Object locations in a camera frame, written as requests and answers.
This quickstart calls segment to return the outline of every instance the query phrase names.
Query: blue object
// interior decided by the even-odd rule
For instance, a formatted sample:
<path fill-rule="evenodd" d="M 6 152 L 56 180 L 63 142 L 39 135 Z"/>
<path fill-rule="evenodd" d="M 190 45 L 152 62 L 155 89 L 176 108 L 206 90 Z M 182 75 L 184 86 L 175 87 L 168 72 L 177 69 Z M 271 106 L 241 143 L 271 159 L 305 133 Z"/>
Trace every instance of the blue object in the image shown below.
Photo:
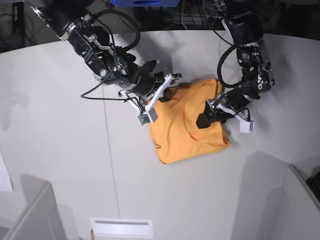
<path fill-rule="evenodd" d="M 176 7 L 180 0 L 112 0 L 117 7 Z"/>

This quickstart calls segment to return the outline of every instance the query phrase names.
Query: orange t-shirt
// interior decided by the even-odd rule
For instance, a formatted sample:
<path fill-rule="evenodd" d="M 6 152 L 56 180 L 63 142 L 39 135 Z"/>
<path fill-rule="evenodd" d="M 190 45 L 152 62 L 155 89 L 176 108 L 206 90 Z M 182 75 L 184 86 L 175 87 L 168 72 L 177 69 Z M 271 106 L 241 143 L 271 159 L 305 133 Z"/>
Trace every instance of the orange t-shirt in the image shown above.
<path fill-rule="evenodd" d="M 216 98 L 221 89 L 215 79 L 208 79 L 176 88 L 172 100 L 155 104 L 158 119 L 149 124 L 149 129 L 161 162 L 171 164 L 231 146 L 220 122 L 203 129 L 196 124 L 206 100 Z"/>

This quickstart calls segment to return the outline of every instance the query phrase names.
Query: table surface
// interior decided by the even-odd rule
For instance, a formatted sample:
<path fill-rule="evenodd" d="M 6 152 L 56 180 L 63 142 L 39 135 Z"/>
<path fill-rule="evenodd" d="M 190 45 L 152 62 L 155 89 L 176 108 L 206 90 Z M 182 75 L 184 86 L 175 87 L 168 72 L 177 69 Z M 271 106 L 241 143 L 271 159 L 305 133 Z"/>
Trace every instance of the table surface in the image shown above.
<path fill-rule="evenodd" d="M 68 42 L 0 54 L 0 149 L 15 191 L 0 193 L 0 220 L 14 221 L 45 179 L 62 220 L 75 222 L 69 236 L 73 229 L 86 238 L 94 217 L 151 219 L 157 240 L 266 239 L 271 222 L 263 218 L 287 164 L 305 174 L 320 164 L 320 42 L 264 40 L 276 84 L 249 107 L 255 131 L 240 133 L 231 119 L 224 127 L 232 147 L 169 165 L 128 104 L 80 98 L 97 82 Z M 156 70 L 191 82 L 215 78 L 227 48 L 211 31 L 155 31 L 143 32 L 131 53 L 138 64 L 158 60 Z M 228 83 L 240 79 L 235 53 L 222 74 Z M 92 95 L 117 94 L 117 86 L 104 86 Z"/>

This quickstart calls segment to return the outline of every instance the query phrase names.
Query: wire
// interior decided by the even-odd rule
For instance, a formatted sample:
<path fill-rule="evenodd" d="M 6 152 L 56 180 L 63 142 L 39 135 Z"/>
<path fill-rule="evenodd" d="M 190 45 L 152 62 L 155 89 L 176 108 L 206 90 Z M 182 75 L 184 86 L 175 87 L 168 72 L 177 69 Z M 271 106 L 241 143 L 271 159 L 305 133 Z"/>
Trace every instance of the wire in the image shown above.
<path fill-rule="evenodd" d="M 265 22 L 269 22 L 272 17 L 275 15 L 275 13 L 277 12 L 277 10 L 281 7 L 281 3 L 278 4 L 278 6 L 276 6 L 276 8 L 271 12 L 269 18 L 266 18 L 258 9 L 256 9 L 255 11 L 257 13 L 259 13 L 259 15 L 261 15 L 264 19 L 262 19 L 262 23 L 265 23 Z"/>
<path fill-rule="evenodd" d="M 36 42 L 34 42 L 30 37 L 27 36 L 27 34 L 25 34 L 24 37 L 29 41 L 29 43 L 30 43 L 31 46 L 37 45 Z"/>
<path fill-rule="evenodd" d="M 121 16 L 119 16 L 119 15 L 117 15 L 117 16 L 130 30 L 135 31 L 135 29 L 130 24 L 128 24 L 125 20 L 123 20 L 123 18 Z"/>
<path fill-rule="evenodd" d="M 196 23 L 195 23 L 195 20 L 194 20 L 194 17 L 192 16 L 192 14 L 187 13 L 187 15 L 191 18 L 193 25 L 195 25 Z"/>
<path fill-rule="evenodd" d="M 100 87 L 102 84 L 104 84 L 109 76 L 111 75 L 111 73 L 113 72 L 115 66 L 117 63 L 117 55 L 114 55 L 114 62 L 113 62 L 113 66 L 110 69 L 109 73 L 106 75 L 106 77 L 104 78 L 104 80 L 102 80 L 98 85 L 96 85 L 95 87 L 93 87 L 92 89 L 90 89 L 89 91 L 85 92 L 84 94 L 82 94 L 80 97 L 83 99 L 91 99 L 91 100 L 113 100 L 113 101 L 128 101 L 129 99 L 127 98 L 101 98 L 101 97 L 88 97 L 86 95 L 88 95 L 89 93 L 92 93 L 94 90 L 96 90 L 98 87 Z"/>
<path fill-rule="evenodd" d="M 34 24 L 34 21 L 32 20 L 32 18 L 26 14 L 25 17 L 27 17 L 29 19 L 29 22 L 30 22 L 30 25 L 31 25 L 31 30 L 29 29 L 28 25 L 26 24 L 26 28 L 27 30 L 29 31 L 30 33 L 30 39 L 32 40 L 33 44 L 34 45 L 37 45 L 37 41 L 35 40 L 35 35 L 36 35 L 36 30 L 35 30 L 35 24 Z"/>
<path fill-rule="evenodd" d="M 214 18 L 214 16 L 212 16 L 212 14 L 211 14 L 208 10 L 206 10 L 206 11 L 209 13 L 209 15 L 210 15 L 211 17 Z M 259 63 L 258 60 L 256 59 L 256 57 L 254 57 L 254 56 L 251 55 L 251 54 L 248 54 L 247 52 L 245 52 L 244 50 L 242 50 L 242 49 L 241 49 L 240 47 L 238 47 L 237 45 L 232 44 L 232 43 L 228 42 L 227 40 L 225 40 L 225 39 L 224 39 L 219 33 L 217 33 L 217 31 L 210 25 L 210 23 L 209 23 L 209 21 L 208 21 L 208 19 L 207 19 L 206 17 L 205 17 L 205 19 L 206 19 L 206 22 L 207 22 L 209 28 L 210 28 L 222 41 L 224 41 L 226 44 L 229 44 L 230 46 L 235 46 L 236 49 L 238 49 L 239 51 L 243 52 L 244 54 L 247 54 L 251 59 L 253 59 L 255 62 Z"/>
<path fill-rule="evenodd" d="M 181 13 L 180 13 L 180 18 L 181 18 L 181 24 L 184 26 L 184 29 L 187 30 L 187 26 L 185 25 L 185 15 L 184 15 L 184 11 L 185 11 L 185 7 L 186 7 L 186 2 L 187 0 L 183 0 L 182 4 L 181 4 Z"/>
<path fill-rule="evenodd" d="M 202 11 L 201 11 L 201 9 L 200 9 L 200 4 L 199 4 L 199 2 L 196 2 L 196 5 L 197 5 L 197 7 L 198 7 L 198 10 L 199 10 L 199 14 L 200 14 L 200 17 L 201 17 L 201 24 L 202 24 L 202 26 L 204 25 L 204 18 L 202 17 Z"/>
<path fill-rule="evenodd" d="M 0 41 L 8 48 L 7 49 L 7 51 L 8 51 L 10 49 L 9 44 L 5 40 L 3 40 L 2 38 L 0 38 Z"/>
<path fill-rule="evenodd" d="M 246 110 L 246 114 L 247 114 L 246 120 L 247 120 L 248 122 L 250 122 L 250 121 L 251 121 L 251 115 L 250 115 L 250 110 L 249 110 L 247 107 L 245 107 L 245 108 L 243 108 L 242 110 L 238 111 L 236 114 L 233 115 L 233 117 L 235 117 L 236 115 L 238 115 L 239 113 L 241 113 L 243 110 Z"/>
<path fill-rule="evenodd" d="M 131 97 L 126 93 L 126 96 L 128 97 L 129 100 L 131 100 L 131 102 L 133 102 L 134 105 L 136 105 L 139 110 L 140 110 L 140 114 L 142 114 L 144 112 L 144 107 L 141 105 L 140 101 L 134 96 Z"/>
<path fill-rule="evenodd" d="M 127 14 L 121 12 L 121 11 L 118 11 L 118 10 L 114 10 L 114 9 L 104 9 L 96 14 L 94 14 L 92 16 L 92 19 L 91 21 L 92 22 L 95 22 L 98 18 L 100 18 L 101 16 L 103 15 L 106 15 L 106 14 L 115 14 L 115 15 L 118 15 L 118 16 L 121 16 L 123 17 L 125 20 L 127 20 L 135 29 L 135 39 L 134 41 L 129 44 L 128 46 L 126 47 L 123 47 L 123 50 L 125 52 L 129 51 L 130 49 L 134 48 L 140 41 L 140 30 L 139 30 L 139 27 L 138 25 L 136 24 L 136 22 L 134 20 L 132 20 Z"/>
<path fill-rule="evenodd" d="M 208 10 L 210 10 L 210 11 L 212 11 L 212 12 L 214 12 L 214 14 L 216 14 L 216 13 L 217 13 L 217 11 L 216 11 L 216 10 L 214 10 L 214 9 L 212 9 L 211 7 L 206 6 L 205 8 L 206 8 L 206 9 L 208 9 Z"/>
<path fill-rule="evenodd" d="M 228 89 L 233 89 L 233 88 L 238 87 L 239 85 L 241 85 L 241 84 L 246 82 L 246 79 L 243 77 L 242 80 L 240 80 L 239 82 L 237 82 L 235 84 L 227 84 L 227 83 L 225 83 L 225 81 L 224 81 L 224 79 L 222 77 L 222 72 L 221 72 L 222 65 L 224 64 L 224 62 L 227 59 L 227 57 L 229 56 L 229 54 L 235 49 L 236 49 L 236 46 L 232 45 L 227 49 L 227 51 L 224 52 L 224 54 L 221 56 L 221 58 L 219 60 L 219 63 L 218 63 L 218 66 L 217 66 L 217 70 L 216 70 L 219 82 L 221 83 L 221 85 L 223 87 L 228 88 Z"/>
<path fill-rule="evenodd" d="M 112 39 L 112 48 L 113 48 L 113 52 L 116 53 L 116 43 L 115 43 L 115 38 L 114 38 L 114 34 L 113 32 L 111 31 L 111 29 L 105 25 L 102 21 L 100 21 L 99 19 L 96 20 L 98 23 L 100 23 L 105 29 L 106 31 L 109 33 L 109 35 L 111 35 L 111 39 Z"/>
<path fill-rule="evenodd" d="M 12 17 L 12 14 L 10 14 L 10 13 L 1 14 L 1 15 L 0 15 L 0 18 L 3 17 L 3 16 L 11 16 L 11 17 Z"/>

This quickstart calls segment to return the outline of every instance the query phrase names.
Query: white vent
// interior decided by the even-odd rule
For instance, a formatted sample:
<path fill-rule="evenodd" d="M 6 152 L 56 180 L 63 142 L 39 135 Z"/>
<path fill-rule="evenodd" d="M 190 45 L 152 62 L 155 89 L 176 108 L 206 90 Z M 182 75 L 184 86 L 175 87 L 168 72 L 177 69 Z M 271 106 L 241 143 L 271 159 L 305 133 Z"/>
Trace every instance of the white vent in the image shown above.
<path fill-rule="evenodd" d="M 122 220 L 91 218 L 93 234 L 95 236 L 120 238 L 152 238 L 151 220 Z"/>

